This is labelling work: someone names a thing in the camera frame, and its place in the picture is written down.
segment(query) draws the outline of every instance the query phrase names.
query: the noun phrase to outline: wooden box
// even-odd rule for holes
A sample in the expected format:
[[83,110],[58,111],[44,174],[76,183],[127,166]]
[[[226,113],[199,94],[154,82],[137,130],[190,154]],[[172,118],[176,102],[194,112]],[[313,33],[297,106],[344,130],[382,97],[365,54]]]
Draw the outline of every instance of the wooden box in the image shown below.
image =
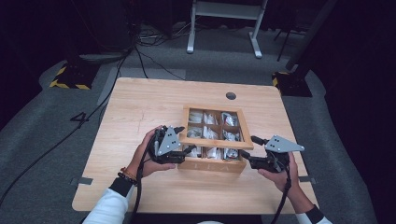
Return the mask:
[[254,148],[241,109],[213,105],[185,105],[179,134],[181,149],[197,148],[178,169],[205,170],[240,174],[247,162],[238,149]]

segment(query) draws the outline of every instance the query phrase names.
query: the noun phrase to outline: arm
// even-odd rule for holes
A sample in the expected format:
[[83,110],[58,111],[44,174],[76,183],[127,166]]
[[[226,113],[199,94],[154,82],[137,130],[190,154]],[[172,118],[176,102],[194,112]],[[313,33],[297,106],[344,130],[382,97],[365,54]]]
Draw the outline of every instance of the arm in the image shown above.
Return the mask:
[[[293,153],[289,153],[290,157],[290,177],[291,188],[288,192],[288,198],[296,213],[297,219],[300,224],[330,224],[331,222],[323,216],[318,208],[306,197],[303,190],[300,188],[297,172],[297,163],[294,159]],[[283,171],[279,174],[274,174],[269,171],[260,169],[259,174],[265,176],[267,179],[274,181],[276,187],[283,192],[286,184],[287,175]]]
[[[142,143],[137,147],[131,162],[123,171],[129,178],[135,180],[139,163],[154,132],[155,129],[146,133]],[[174,164],[170,163],[159,164],[154,161],[147,161],[143,168],[143,176],[151,175],[156,171],[173,169],[175,167]],[[88,214],[83,223],[122,223],[125,213],[128,210],[128,202],[132,197],[133,190],[134,185],[132,182],[124,178],[116,178],[110,188],[105,190],[102,198]]]

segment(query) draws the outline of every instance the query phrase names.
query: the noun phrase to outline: table top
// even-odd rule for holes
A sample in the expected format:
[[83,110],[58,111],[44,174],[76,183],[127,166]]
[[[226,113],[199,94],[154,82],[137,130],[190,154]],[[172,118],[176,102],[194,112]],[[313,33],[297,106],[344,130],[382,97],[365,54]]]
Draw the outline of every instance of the table top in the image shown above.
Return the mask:
[[[227,99],[227,92],[233,92],[236,98]],[[91,211],[120,168],[129,164],[146,132],[158,125],[181,126],[183,105],[187,104],[241,108],[251,135],[270,139],[277,134],[295,142],[275,87],[121,77],[82,175],[92,178],[92,183],[78,185],[73,208]],[[259,145],[249,153],[266,156]],[[299,176],[307,176],[300,152],[294,152],[294,156]],[[273,182],[249,164],[241,174],[178,169],[156,172],[143,178],[142,186],[139,213],[274,214],[282,196]],[[318,204],[311,183],[302,182],[301,187]],[[289,200],[282,213],[294,213]]]

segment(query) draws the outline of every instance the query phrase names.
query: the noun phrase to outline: beaded bracelet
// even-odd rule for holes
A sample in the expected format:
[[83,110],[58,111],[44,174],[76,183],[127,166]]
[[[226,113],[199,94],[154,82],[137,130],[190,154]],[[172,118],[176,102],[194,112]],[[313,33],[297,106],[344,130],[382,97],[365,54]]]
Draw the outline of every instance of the beaded bracelet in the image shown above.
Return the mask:
[[125,167],[122,167],[120,169],[122,171],[123,174],[125,174],[126,176],[128,176],[129,178],[136,180],[136,176],[132,175],[131,173],[129,173]]
[[133,185],[137,186],[137,181],[136,180],[130,178],[129,176],[127,176],[127,175],[125,175],[125,174],[123,174],[121,172],[119,172],[119,177],[121,177],[122,179],[124,179],[124,180],[126,180],[128,182],[131,182]]

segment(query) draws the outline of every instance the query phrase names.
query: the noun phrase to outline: chair leg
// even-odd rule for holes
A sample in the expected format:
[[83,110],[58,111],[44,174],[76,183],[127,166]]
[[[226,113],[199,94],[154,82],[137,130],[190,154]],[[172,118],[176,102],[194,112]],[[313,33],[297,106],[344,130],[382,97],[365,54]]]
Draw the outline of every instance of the chair leg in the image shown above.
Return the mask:
[[282,33],[282,30],[280,30],[279,33],[277,33],[276,37],[274,38],[274,41],[277,40],[277,38],[279,37],[280,33]]
[[276,60],[277,62],[279,62],[279,60],[280,60],[280,56],[282,55],[283,49],[285,48],[285,45],[286,45],[286,42],[288,42],[289,35],[290,35],[290,30],[286,34],[285,41],[283,41],[282,49],[280,50],[279,55],[277,56],[277,60]]

